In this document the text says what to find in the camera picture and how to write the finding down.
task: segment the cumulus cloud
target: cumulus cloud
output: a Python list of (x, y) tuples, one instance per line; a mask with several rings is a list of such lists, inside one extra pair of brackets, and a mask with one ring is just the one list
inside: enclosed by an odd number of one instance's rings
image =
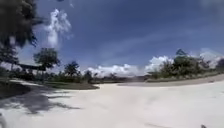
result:
[(89, 71), (97, 73), (98, 77), (109, 76), (111, 73), (120, 77), (132, 77), (142, 75), (137, 66), (124, 64), (123, 66), (114, 65), (111, 67), (99, 66), (98, 68), (88, 68)]
[(200, 56), (202, 58), (204, 58), (205, 61), (210, 61), (210, 68), (215, 68), (218, 61), (223, 58), (223, 55), (218, 53), (218, 52), (215, 52), (215, 51), (212, 51), (210, 49), (202, 49), (201, 50), (201, 53), (200, 53)]
[(170, 59), (167, 56), (161, 56), (161, 57), (153, 57), (149, 61), (149, 65), (145, 66), (145, 71), (146, 72), (154, 72), (154, 71), (159, 71), (162, 67), (161, 65), (165, 61), (170, 61), (173, 62), (173, 59)]
[(45, 30), (48, 32), (47, 40), (51, 47), (57, 47), (59, 35), (68, 33), (72, 26), (67, 19), (67, 13), (64, 11), (55, 9), (50, 15), (50, 24), (45, 26)]
[[(189, 56), (203, 57), (205, 61), (210, 61), (210, 67), (215, 68), (217, 62), (223, 58), (223, 55), (212, 51), (210, 49), (202, 49), (198, 53), (190, 53)], [(108, 76), (111, 73), (115, 73), (117, 76), (132, 77), (146, 75), (148, 72), (159, 71), (162, 68), (162, 64), (165, 61), (173, 63), (173, 59), (168, 56), (153, 57), (149, 60), (149, 64), (143, 68), (139, 68), (136, 65), (124, 64), (123, 66), (113, 65), (108, 67), (99, 66), (97, 68), (88, 68), (93, 73), (97, 73), (98, 77)]]

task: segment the palm tree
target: palm tree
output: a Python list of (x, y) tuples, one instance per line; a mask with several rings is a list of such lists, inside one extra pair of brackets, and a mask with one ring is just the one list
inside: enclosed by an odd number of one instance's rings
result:
[(83, 76), (84, 80), (86, 80), (89, 84), (92, 83), (93, 77), (92, 72), (87, 70)]
[(35, 0), (1, 0), (0, 1), (0, 43), (23, 47), (26, 42), (36, 44), (33, 28), (42, 24), (43, 19), (37, 15)]
[(79, 75), (79, 64), (76, 61), (72, 61), (71, 63), (65, 65), (65, 74), (69, 76)]

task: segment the treeline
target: treeline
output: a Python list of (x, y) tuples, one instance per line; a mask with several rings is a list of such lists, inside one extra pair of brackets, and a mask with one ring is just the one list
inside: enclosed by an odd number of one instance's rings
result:
[(170, 61), (167, 60), (161, 65), (158, 71), (149, 72), (150, 79), (175, 78), (175, 79), (191, 79), (203, 77), (203, 74), (215, 75), (223, 72), (224, 59), (217, 62), (215, 68), (210, 67), (211, 61), (205, 61), (203, 57), (192, 57), (179, 49), (176, 57)]

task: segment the grass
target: grass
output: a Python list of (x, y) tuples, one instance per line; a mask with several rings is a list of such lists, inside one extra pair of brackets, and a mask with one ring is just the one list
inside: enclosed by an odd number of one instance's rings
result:
[(9, 82), (6, 79), (0, 80), (0, 100), (16, 95), (23, 95), (30, 91), (29, 87), (16, 82)]
[(69, 89), (69, 90), (93, 90), (99, 89), (99, 87), (87, 83), (63, 83), (63, 82), (45, 82), (45, 86), (57, 88), (57, 89)]
[(148, 79), (146, 82), (148, 83), (158, 83), (158, 82), (174, 82), (174, 81), (184, 81), (184, 80), (195, 80), (200, 78), (207, 78), (207, 77), (213, 77), (218, 76), (223, 73), (219, 72), (211, 72), (211, 73), (205, 73), (205, 74), (199, 74), (198, 76), (194, 77), (180, 77), (180, 78), (159, 78), (159, 79)]

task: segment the sky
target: sky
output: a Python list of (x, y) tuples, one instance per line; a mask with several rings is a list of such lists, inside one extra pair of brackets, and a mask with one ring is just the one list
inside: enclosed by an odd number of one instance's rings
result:
[(19, 49), (34, 64), (43, 47), (62, 61), (107, 75), (141, 75), (174, 57), (178, 49), (215, 59), (224, 54), (224, 0), (38, 0), (48, 21), (35, 28), (37, 46)]

